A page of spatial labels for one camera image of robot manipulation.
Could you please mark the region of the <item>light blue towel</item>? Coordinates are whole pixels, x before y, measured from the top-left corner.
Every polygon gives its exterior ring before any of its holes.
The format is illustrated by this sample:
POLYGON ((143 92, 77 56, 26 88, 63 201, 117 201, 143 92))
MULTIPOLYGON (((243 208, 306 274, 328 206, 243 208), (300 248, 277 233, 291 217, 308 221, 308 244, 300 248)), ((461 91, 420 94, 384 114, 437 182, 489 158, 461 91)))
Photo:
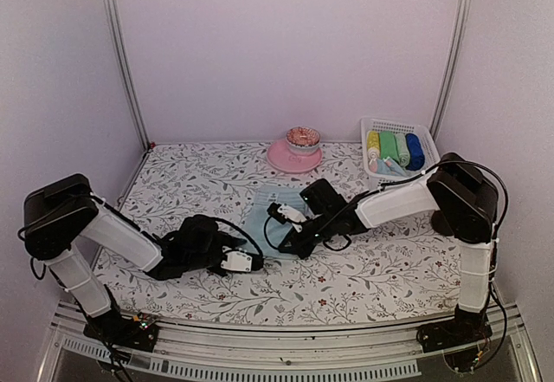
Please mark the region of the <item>light blue towel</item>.
POLYGON ((303 215, 309 213, 306 203, 300 196, 300 188, 264 185, 254 195, 253 205, 245 218, 243 229, 256 241, 265 257, 279 260, 297 259, 296 255, 280 253, 276 249, 287 232, 293 229, 290 223, 280 224, 271 219, 264 228, 269 218, 267 209, 271 203, 286 204, 303 215))

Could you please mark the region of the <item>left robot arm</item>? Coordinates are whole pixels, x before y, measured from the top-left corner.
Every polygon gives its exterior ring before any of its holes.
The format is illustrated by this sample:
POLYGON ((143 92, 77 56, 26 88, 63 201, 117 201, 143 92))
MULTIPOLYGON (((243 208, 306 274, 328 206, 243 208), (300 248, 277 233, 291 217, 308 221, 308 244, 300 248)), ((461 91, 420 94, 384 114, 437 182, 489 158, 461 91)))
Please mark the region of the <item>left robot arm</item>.
POLYGON ((219 229, 219 220, 195 215, 163 237, 142 230, 131 219, 93 194, 82 174, 32 191, 23 201, 23 226, 18 232, 25 249, 44 262, 79 302, 96 329, 111 342, 129 333, 117 304, 74 247, 78 237, 122 256, 158 281, 177 279, 197 269, 253 272, 262 257, 242 249, 242 240, 219 229))

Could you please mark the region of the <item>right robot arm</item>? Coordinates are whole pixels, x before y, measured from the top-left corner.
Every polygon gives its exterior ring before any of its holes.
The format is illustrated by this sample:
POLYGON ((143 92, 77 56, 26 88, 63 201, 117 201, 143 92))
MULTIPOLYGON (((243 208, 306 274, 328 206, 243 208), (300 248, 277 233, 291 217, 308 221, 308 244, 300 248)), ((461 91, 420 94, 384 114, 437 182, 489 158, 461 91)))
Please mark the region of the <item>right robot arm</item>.
POLYGON ((477 314, 484 310, 489 297, 493 250, 505 216, 498 211, 498 202, 505 191, 487 167, 449 152, 427 170, 383 183, 351 201, 346 201, 327 180, 317 180, 300 193, 312 217, 278 203, 270 204, 267 213, 277 222, 293 226, 277 250, 305 259, 319 243, 335 236, 350 238, 384 223, 432 212, 434 230, 453 237, 460 246, 457 308, 463 313, 448 323, 447 332, 451 341, 465 344, 481 328, 477 314))

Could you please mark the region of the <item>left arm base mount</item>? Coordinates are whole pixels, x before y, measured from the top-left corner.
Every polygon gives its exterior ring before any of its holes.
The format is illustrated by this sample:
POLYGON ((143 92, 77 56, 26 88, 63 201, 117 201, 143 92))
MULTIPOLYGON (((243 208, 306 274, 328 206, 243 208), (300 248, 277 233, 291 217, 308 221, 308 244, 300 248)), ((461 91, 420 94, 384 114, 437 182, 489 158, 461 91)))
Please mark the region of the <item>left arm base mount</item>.
POLYGON ((126 318, 112 309, 98 317, 84 314, 87 324, 84 335, 109 346, 122 346, 152 353, 158 340, 159 327, 140 317, 126 318))

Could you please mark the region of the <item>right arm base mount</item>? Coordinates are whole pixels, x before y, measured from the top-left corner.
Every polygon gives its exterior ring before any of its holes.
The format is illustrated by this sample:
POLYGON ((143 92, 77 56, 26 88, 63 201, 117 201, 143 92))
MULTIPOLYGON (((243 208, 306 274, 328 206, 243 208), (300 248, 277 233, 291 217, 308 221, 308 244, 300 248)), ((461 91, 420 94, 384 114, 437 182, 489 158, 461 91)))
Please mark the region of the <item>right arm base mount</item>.
POLYGON ((485 340, 492 335, 485 313, 456 309, 453 319, 419 326, 416 340, 422 350, 429 353, 485 340))

